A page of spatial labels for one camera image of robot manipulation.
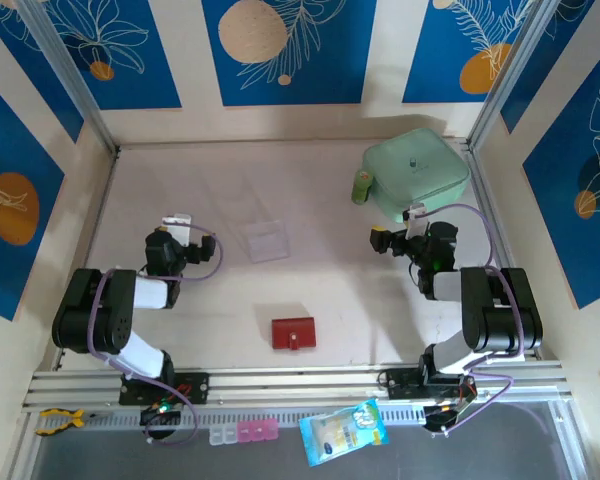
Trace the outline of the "aluminium frame post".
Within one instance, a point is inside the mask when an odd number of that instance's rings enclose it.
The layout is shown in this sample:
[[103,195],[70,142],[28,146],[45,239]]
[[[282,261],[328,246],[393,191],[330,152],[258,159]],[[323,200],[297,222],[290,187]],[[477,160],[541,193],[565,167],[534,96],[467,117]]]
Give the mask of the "aluminium frame post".
[[106,126],[100,109],[44,7],[37,0],[14,0],[19,15],[47,63],[62,84],[84,121],[113,159],[118,145]]
[[529,4],[529,15],[521,26],[504,62],[503,69],[496,77],[493,88],[487,95],[476,122],[466,138],[471,153],[475,153],[486,139],[504,102],[509,97],[542,37],[558,3],[559,0],[533,0]]

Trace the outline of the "aluminium front rail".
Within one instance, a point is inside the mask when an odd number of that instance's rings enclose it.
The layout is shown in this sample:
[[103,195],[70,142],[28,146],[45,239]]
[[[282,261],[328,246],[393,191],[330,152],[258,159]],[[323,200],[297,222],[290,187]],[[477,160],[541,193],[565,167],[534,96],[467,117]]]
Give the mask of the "aluminium front rail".
[[[389,401],[378,384],[384,367],[311,367],[306,370],[212,369],[209,408],[264,408],[345,406],[366,398]],[[508,376],[514,385],[502,401],[570,400],[573,398],[558,361],[491,364],[476,373],[478,399],[486,401],[501,391]],[[121,376],[112,370],[36,372],[23,400],[26,411],[51,407],[111,410],[118,404]]]

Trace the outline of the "blue snack packet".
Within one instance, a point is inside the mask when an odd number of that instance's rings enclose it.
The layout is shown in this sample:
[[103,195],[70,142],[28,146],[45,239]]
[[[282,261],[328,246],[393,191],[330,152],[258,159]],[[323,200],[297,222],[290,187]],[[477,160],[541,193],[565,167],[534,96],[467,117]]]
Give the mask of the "blue snack packet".
[[375,399],[330,414],[303,418],[299,421],[299,428],[310,467],[366,446],[389,443]]

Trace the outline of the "yellow handled pliers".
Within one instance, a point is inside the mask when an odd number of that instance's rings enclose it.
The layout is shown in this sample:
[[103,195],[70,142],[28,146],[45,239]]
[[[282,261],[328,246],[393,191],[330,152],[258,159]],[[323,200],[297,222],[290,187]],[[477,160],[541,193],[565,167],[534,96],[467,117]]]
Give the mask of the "yellow handled pliers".
[[35,434],[40,437],[54,436],[70,429],[83,428],[89,421],[95,420],[99,414],[96,412],[87,412],[84,409],[67,410],[61,408],[51,408],[43,410],[40,416],[49,419],[60,419],[60,423],[54,428],[39,428]]

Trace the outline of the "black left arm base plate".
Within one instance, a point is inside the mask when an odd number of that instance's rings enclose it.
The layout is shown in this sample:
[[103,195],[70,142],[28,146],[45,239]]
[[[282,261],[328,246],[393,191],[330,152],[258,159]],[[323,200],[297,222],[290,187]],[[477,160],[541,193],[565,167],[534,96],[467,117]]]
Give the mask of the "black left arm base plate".
[[[186,396],[192,404],[203,405],[207,402],[209,379],[210,375],[206,372],[175,373],[169,385]],[[148,407],[160,401],[181,403],[180,399],[162,387],[140,380],[127,380],[125,377],[121,381],[120,405]]]

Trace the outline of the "small green bottle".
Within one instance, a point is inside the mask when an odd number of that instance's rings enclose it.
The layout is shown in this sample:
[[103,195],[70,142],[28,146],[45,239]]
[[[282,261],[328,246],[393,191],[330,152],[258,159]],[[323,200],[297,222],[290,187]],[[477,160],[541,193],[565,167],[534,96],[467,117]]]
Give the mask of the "small green bottle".
[[366,170],[359,169],[354,176],[351,201],[356,205],[364,204],[368,200],[372,184],[373,175]]

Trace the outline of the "red card holder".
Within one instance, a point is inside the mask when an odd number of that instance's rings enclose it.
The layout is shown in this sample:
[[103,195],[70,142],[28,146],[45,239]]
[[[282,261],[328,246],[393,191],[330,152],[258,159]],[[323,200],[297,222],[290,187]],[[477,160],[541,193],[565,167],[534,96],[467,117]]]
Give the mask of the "red card holder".
[[315,348],[317,340],[314,318],[274,319],[271,322],[271,342],[274,350]]

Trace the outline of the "clear pill box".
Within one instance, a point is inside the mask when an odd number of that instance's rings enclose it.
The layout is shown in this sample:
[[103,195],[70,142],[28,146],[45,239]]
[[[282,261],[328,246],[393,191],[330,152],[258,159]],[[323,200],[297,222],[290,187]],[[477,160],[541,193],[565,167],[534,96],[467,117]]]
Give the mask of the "clear pill box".
[[209,444],[211,446],[233,445],[238,442],[236,425],[213,426],[209,429]]

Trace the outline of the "pink pill box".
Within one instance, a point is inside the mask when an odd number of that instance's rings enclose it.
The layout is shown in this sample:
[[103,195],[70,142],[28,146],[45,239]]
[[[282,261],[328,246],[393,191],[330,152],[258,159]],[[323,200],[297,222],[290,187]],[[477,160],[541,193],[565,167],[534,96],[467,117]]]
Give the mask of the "pink pill box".
[[279,437],[279,424],[276,419],[243,421],[237,424],[239,443],[273,441]]

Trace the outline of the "mint green zip pouch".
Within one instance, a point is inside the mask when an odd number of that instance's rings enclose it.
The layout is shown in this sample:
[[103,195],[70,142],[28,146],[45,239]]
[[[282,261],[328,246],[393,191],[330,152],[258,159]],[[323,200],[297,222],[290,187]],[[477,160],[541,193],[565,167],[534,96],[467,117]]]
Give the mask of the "mint green zip pouch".
[[395,223],[421,203],[428,211],[456,202],[470,170],[461,156],[436,132],[420,128],[368,148],[362,169],[370,173],[371,198]]

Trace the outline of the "aluminium side rail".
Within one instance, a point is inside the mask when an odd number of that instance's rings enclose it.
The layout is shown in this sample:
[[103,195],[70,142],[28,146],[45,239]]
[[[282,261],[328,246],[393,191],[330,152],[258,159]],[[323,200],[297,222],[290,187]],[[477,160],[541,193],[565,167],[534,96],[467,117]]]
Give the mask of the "aluminium side rail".
[[67,270],[64,286],[69,282],[78,268],[85,267],[91,255],[91,250],[98,233],[104,208],[106,206],[111,184],[120,156],[117,149],[111,159],[98,160],[92,173],[81,174],[80,204],[77,210],[78,236],[74,255]]
[[487,259],[461,273],[462,329],[467,346],[483,361],[514,361],[542,343],[543,327],[529,280],[516,267],[497,218],[494,190],[477,153],[467,152]]

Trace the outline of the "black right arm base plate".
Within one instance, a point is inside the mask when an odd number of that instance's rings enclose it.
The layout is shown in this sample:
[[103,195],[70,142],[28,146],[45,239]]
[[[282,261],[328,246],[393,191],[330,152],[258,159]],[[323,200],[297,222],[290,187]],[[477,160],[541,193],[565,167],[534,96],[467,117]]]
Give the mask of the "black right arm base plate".
[[418,368],[390,368],[381,372],[379,384],[386,388],[390,400],[460,400],[473,401],[477,391],[472,377],[457,374],[429,373]]

